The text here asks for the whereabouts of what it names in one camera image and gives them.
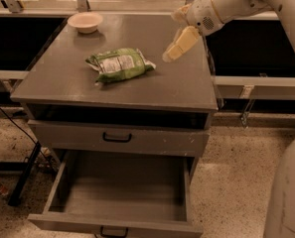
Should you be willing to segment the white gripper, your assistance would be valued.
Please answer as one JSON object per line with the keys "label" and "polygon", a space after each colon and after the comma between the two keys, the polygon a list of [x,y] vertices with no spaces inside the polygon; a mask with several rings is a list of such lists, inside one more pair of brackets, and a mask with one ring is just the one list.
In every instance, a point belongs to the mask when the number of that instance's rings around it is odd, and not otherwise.
{"label": "white gripper", "polygon": [[179,24],[191,26],[177,31],[173,42],[162,55],[165,62],[172,62],[185,54],[198,42],[200,34],[208,36],[224,26],[214,9],[212,0],[194,0],[191,4],[176,9],[171,17]]}

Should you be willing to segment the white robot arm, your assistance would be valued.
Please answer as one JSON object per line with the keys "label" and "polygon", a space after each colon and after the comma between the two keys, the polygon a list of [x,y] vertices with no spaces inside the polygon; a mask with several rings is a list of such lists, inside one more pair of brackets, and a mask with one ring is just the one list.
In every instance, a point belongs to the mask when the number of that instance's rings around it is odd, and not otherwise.
{"label": "white robot arm", "polygon": [[[277,14],[295,53],[295,0],[194,0],[172,14],[182,27],[163,53],[163,61],[178,59],[199,37],[220,30],[228,22],[267,9]],[[295,140],[285,150],[275,173],[263,238],[295,238]]]}

